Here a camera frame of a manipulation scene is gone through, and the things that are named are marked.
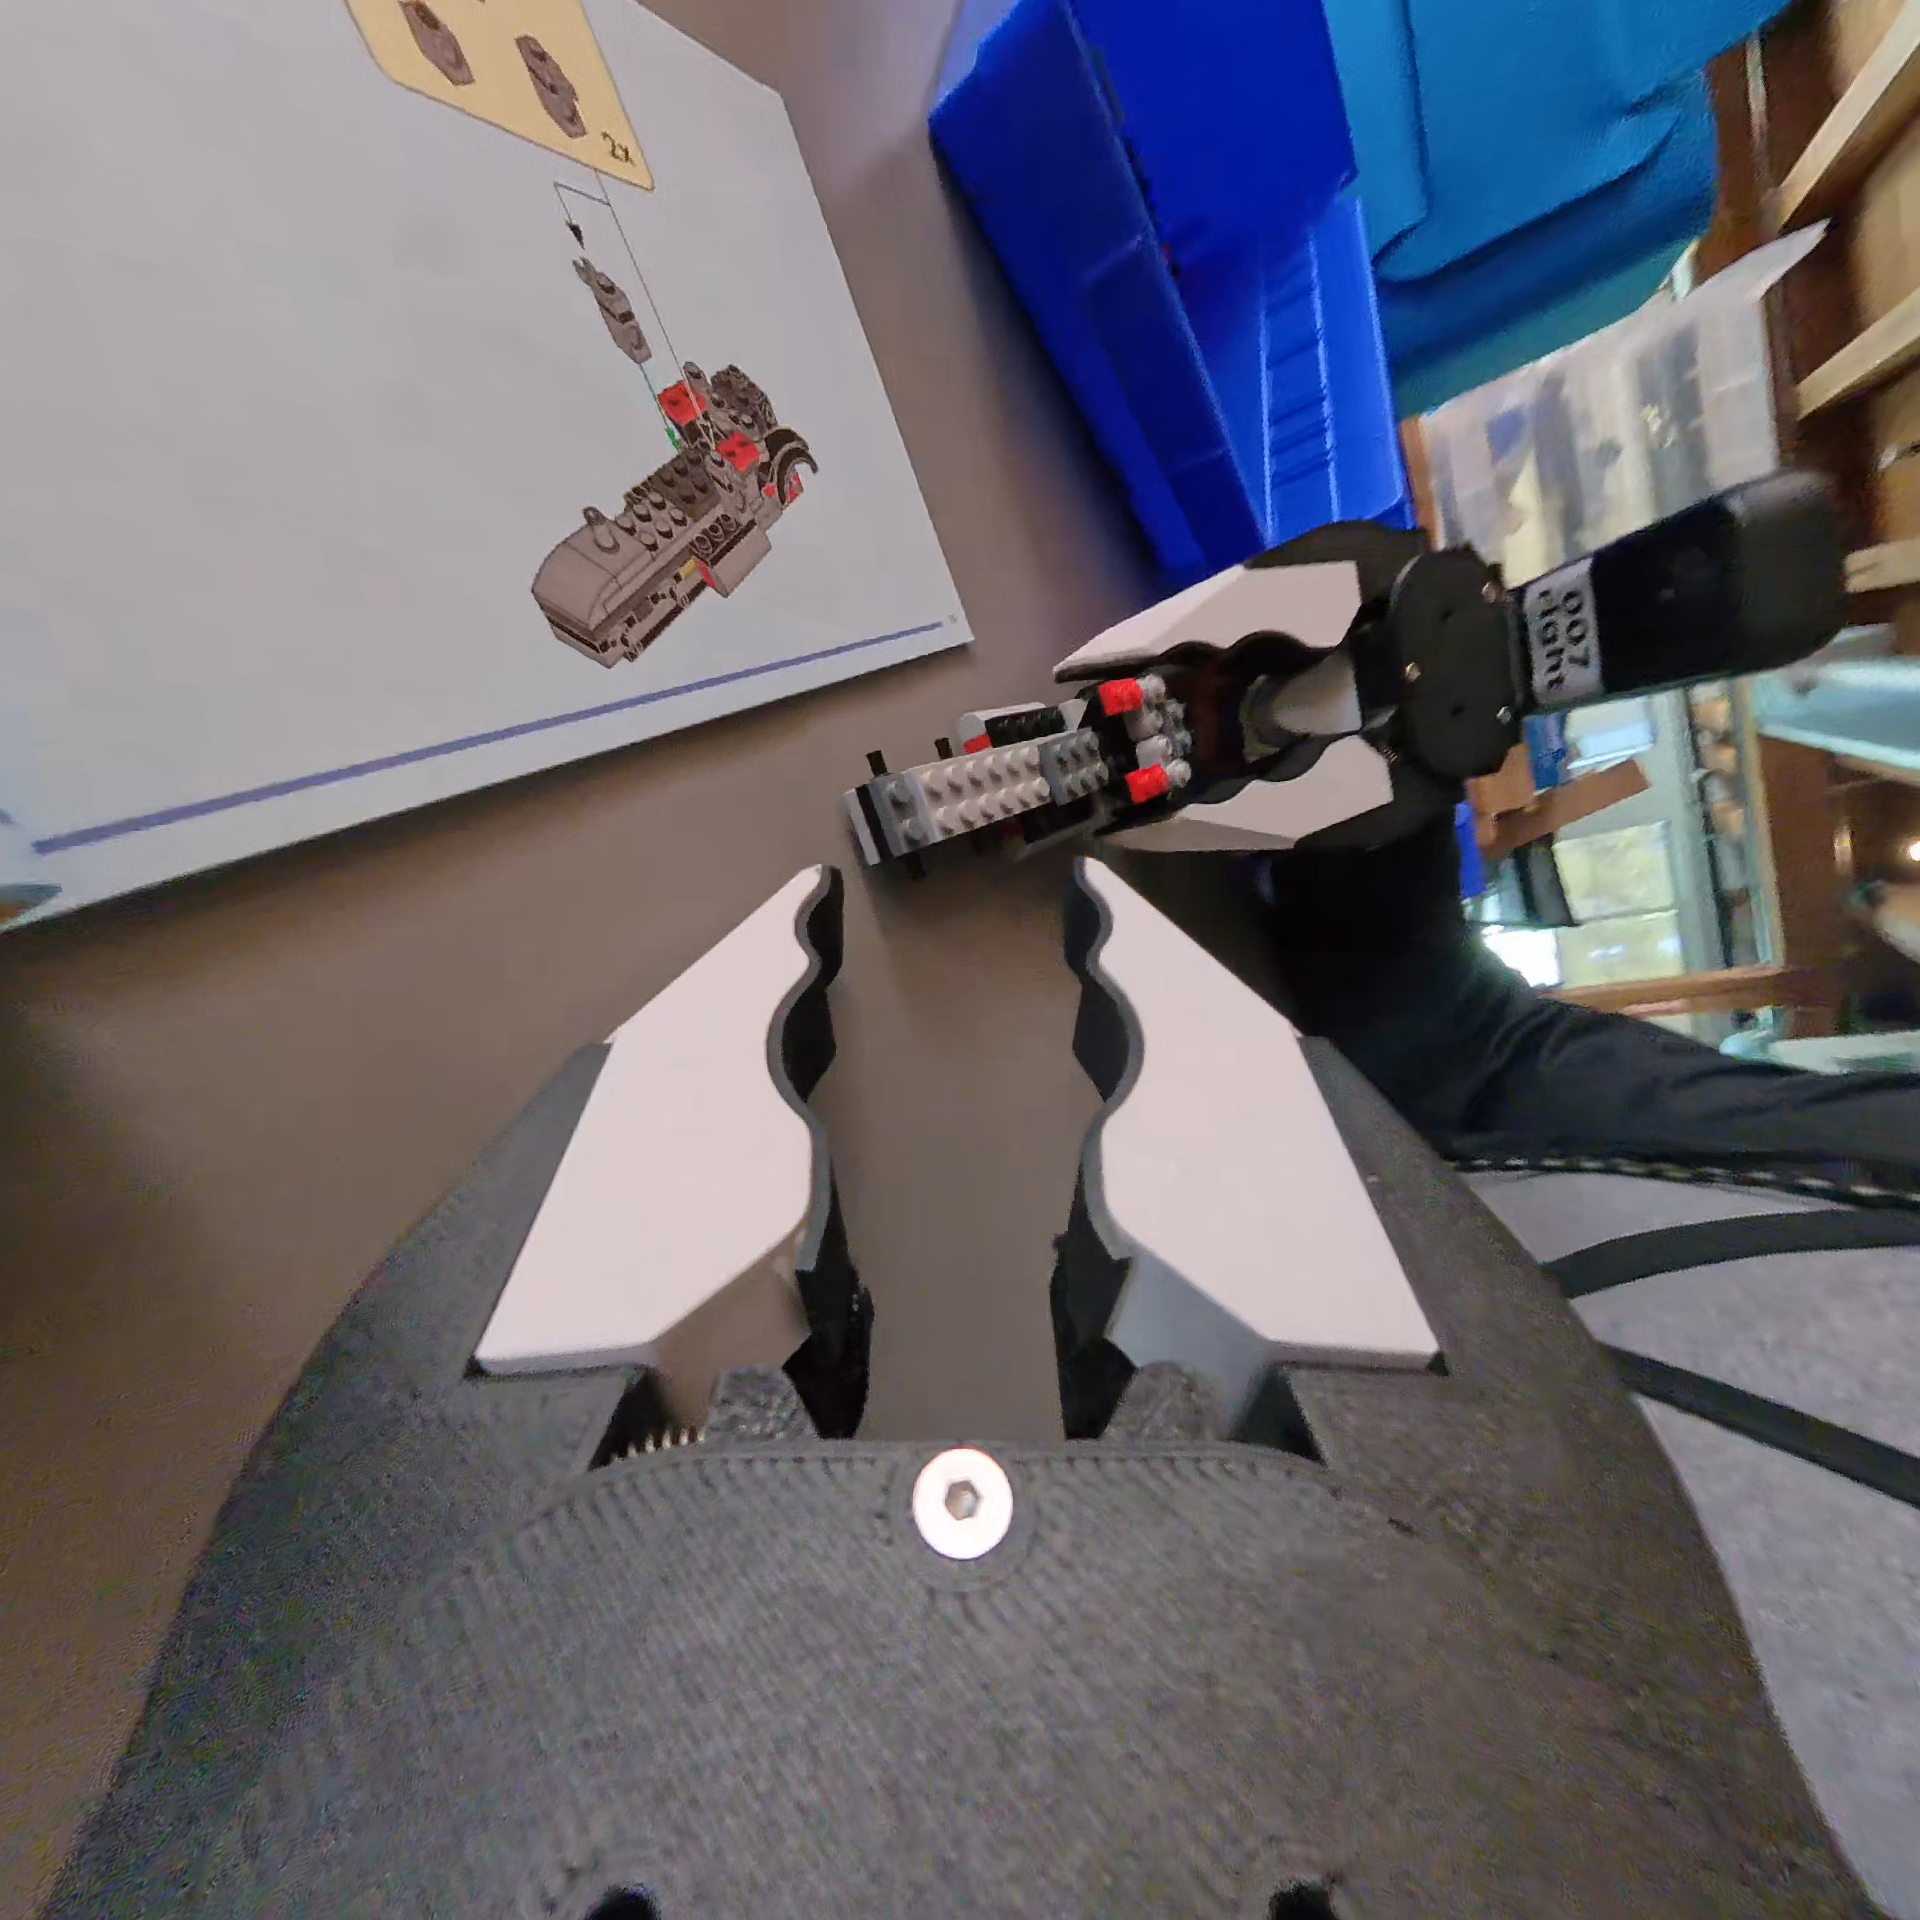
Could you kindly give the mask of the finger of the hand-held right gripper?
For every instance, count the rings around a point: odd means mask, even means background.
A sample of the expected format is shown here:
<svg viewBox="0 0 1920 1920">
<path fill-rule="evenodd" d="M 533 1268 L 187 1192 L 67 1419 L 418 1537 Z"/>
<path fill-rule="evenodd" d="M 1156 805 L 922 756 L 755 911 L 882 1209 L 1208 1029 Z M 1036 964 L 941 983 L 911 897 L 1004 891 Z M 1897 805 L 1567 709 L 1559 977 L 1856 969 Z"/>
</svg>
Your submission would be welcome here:
<svg viewBox="0 0 1920 1920">
<path fill-rule="evenodd" d="M 1256 639 L 1280 639 L 1319 659 L 1348 638 L 1359 614 L 1353 559 L 1227 566 L 1074 647 L 1055 665 L 1055 684 L 1133 678 L 1192 656 L 1224 659 Z"/>
<path fill-rule="evenodd" d="M 1224 800 L 1120 822 L 1117 847 L 1155 856 L 1378 849 L 1434 822 L 1450 824 L 1458 803 L 1464 782 L 1341 735 L 1292 776 L 1248 776 Z"/>
</svg>

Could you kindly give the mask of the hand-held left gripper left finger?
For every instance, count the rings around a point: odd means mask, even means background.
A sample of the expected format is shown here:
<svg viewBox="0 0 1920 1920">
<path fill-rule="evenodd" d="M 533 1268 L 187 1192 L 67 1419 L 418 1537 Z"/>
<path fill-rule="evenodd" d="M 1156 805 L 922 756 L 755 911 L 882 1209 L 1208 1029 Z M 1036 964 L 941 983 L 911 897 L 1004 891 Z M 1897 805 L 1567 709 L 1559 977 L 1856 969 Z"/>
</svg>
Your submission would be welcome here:
<svg viewBox="0 0 1920 1920">
<path fill-rule="evenodd" d="M 843 879 L 803 869 L 596 1048 L 596 1077 L 471 1361 L 635 1374 L 663 1425 L 720 1379 L 801 1365 L 818 1425 L 856 1425 L 873 1303 L 825 1125 Z"/>
</svg>

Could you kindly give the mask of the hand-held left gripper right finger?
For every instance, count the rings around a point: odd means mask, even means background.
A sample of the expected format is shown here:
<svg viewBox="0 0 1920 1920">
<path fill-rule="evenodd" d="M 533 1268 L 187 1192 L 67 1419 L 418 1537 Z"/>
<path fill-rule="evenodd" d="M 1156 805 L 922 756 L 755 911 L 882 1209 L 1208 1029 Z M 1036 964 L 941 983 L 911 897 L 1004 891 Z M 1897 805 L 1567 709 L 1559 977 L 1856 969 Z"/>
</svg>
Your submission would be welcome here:
<svg viewBox="0 0 1920 1920">
<path fill-rule="evenodd" d="M 1308 1437 L 1304 1368 L 1442 1375 L 1295 1021 L 1091 856 L 1063 948 L 1098 1095 L 1055 1256 L 1065 1432 L 1103 1436 L 1156 1365 L 1232 1437 Z"/>
</svg>

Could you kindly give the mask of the grey brick model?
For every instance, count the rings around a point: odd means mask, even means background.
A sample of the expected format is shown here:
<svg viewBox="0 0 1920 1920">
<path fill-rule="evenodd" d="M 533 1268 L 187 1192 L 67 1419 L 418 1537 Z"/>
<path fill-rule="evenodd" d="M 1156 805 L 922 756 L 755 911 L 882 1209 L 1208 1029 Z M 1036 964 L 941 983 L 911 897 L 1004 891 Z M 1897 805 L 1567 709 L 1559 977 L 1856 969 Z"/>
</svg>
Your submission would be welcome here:
<svg viewBox="0 0 1920 1920">
<path fill-rule="evenodd" d="M 1164 673 L 1139 673 L 1140 711 L 1107 717 L 1088 684 L 1056 703 L 972 711 L 959 741 L 940 741 L 933 759 L 890 768 L 872 756 L 872 774 L 843 796 L 858 860 L 868 870 L 917 870 L 951 843 L 999 847 L 1010 856 L 1114 835 L 1186 805 L 1193 779 L 1193 731 L 1186 707 Z M 1179 761 L 1181 784 L 1167 800 L 1137 807 L 1125 772 Z"/>
</svg>

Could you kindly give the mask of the blue plastic bin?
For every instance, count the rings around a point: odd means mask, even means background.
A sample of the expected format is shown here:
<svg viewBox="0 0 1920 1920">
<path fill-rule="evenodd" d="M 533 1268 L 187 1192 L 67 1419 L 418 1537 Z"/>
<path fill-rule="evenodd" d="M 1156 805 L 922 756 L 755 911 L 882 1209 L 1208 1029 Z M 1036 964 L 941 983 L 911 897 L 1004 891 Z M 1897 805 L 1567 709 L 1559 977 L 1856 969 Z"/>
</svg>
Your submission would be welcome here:
<svg viewBox="0 0 1920 1920">
<path fill-rule="evenodd" d="M 928 136 L 1171 582 L 1415 524 L 1323 5 L 963 5 Z"/>
</svg>

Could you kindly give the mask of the grey desk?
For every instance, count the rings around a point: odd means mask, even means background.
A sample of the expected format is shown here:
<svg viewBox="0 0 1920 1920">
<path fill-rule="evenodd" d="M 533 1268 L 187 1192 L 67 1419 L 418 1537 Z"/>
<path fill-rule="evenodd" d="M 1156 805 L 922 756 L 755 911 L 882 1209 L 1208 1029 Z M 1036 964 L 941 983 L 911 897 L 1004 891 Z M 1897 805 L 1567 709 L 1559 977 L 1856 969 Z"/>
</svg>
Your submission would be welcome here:
<svg viewBox="0 0 1920 1920">
<path fill-rule="evenodd" d="M 973 644 L 4 936 L 4 1915 L 391 1244 L 578 1044 L 849 855 L 867 751 L 1034 699 L 1161 589 L 937 171 L 955 5 L 657 12 L 784 96 Z"/>
</svg>

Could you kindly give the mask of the clear plastic storage rack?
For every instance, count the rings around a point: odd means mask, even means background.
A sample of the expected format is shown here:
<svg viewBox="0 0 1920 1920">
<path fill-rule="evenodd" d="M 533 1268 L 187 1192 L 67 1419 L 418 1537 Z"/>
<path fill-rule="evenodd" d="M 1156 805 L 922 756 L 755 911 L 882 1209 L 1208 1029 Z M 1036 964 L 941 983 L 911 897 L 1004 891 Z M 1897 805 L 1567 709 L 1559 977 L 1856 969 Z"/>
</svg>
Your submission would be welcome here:
<svg viewBox="0 0 1920 1920">
<path fill-rule="evenodd" d="M 1770 303 L 1812 223 L 1419 419 L 1425 521 L 1509 582 L 1783 467 Z"/>
</svg>

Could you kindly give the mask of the blue felt bag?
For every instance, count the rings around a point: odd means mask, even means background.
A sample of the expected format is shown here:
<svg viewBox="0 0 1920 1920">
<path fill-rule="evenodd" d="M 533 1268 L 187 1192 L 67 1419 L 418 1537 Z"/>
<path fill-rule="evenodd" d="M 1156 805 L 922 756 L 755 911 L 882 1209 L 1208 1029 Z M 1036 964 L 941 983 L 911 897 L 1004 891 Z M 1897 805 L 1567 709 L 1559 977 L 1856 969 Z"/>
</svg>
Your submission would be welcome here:
<svg viewBox="0 0 1920 1920">
<path fill-rule="evenodd" d="M 1656 297 L 1719 203 L 1711 69 L 1783 12 L 1327 5 L 1400 415 Z"/>
</svg>

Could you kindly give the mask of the person's grey shirt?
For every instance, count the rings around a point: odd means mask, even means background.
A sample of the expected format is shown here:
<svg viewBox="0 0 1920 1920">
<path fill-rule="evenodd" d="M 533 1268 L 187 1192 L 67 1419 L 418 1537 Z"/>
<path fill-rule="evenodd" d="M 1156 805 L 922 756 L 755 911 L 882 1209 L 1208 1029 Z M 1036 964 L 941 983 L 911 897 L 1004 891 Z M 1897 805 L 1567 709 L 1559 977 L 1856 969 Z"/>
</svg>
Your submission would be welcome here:
<svg viewBox="0 0 1920 1920">
<path fill-rule="evenodd" d="M 1611 1348 L 1915 1456 L 1915 1209 L 1597 1171 L 1468 1175 Z M 1917 1913 L 1915 1503 L 1639 1401 L 1859 1878 Z"/>
</svg>

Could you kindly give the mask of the brick instruction booklet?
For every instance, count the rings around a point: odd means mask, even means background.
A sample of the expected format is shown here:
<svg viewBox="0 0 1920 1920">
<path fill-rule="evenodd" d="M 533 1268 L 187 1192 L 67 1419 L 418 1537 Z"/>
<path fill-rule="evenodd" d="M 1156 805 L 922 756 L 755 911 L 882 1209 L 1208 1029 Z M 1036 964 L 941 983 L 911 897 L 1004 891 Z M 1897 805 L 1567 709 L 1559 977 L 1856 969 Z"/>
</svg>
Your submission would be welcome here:
<svg viewBox="0 0 1920 1920">
<path fill-rule="evenodd" d="M 4 929 L 972 641 L 643 5 L 4 5 Z"/>
</svg>

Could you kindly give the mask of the silver ventilation duct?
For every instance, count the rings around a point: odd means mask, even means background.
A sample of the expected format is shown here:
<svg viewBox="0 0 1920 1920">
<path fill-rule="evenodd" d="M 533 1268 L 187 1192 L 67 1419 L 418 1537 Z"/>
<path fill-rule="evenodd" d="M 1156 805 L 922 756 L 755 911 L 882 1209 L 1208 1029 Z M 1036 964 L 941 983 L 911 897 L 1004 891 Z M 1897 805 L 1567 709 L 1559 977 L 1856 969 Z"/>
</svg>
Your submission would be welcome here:
<svg viewBox="0 0 1920 1920">
<path fill-rule="evenodd" d="M 1811 659 L 1756 677 L 1757 728 L 1917 784 L 1917 659 L 1903 653 L 1897 638 L 1887 622 L 1844 629 Z"/>
</svg>

